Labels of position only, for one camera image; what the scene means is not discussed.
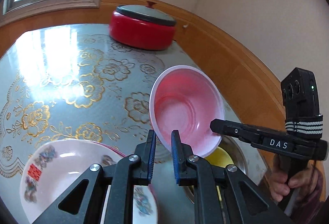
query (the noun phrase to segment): red container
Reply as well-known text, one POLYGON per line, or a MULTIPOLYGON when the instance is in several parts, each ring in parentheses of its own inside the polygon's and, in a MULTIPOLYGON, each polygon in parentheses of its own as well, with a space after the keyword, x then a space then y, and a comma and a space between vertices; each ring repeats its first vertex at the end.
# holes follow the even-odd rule
POLYGON ((169 15, 142 5, 121 5, 112 14, 110 36, 145 50, 165 50, 175 34, 176 21, 169 15))

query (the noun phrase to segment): pink bowl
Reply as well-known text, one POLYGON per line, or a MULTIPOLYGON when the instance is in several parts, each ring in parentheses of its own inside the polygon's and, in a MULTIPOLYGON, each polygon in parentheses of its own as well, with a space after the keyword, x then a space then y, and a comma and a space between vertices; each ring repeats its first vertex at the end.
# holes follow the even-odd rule
POLYGON ((171 151, 171 132, 178 130, 182 143, 195 155, 206 157, 219 145, 221 136, 209 128, 224 119, 223 100, 205 73, 188 65, 164 71, 150 94, 150 119, 161 143, 171 151))

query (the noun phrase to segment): table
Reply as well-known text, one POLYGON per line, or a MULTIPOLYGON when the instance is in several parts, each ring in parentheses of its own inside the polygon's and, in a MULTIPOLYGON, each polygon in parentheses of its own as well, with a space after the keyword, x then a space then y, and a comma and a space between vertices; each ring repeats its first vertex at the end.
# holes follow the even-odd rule
MULTIPOLYGON (((77 24, 24 33, 0 60, 0 197, 19 224, 28 224, 19 199, 21 173, 42 144, 93 140, 134 152, 151 128, 149 96, 156 78, 174 65, 197 65, 173 42, 143 51, 113 41, 108 25, 77 24)), ((224 101, 226 119, 239 121, 224 101)), ((250 178, 266 165, 237 140, 250 178)), ((159 223, 194 223, 193 204, 175 184, 170 152, 157 141, 152 184, 159 223)))

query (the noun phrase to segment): purple cloth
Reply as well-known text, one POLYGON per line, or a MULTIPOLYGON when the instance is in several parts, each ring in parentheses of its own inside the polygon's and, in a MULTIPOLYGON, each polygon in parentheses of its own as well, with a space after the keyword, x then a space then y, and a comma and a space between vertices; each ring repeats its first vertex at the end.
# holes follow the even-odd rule
POLYGON ((323 186, 323 175, 318 169, 316 170, 319 177, 314 191, 306 196, 302 201, 296 203, 296 209, 292 212, 291 219, 296 224, 309 224, 312 218, 319 212, 319 209, 323 204, 323 202, 320 202, 323 186))

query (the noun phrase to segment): floral plate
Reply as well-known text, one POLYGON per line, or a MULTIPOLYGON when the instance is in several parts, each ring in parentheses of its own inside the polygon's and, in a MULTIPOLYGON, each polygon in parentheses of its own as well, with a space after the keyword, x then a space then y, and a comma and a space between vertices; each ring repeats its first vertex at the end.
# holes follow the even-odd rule
MULTIPOLYGON (((20 200, 29 222, 33 223, 91 164, 107 166, 120 159, 120 152, 91 141, 69 139, 42 145, 27 162, 20 182, 20 200)), ((157 205, 151 190, 135 186, 133 223, 157 221, 157 205)))

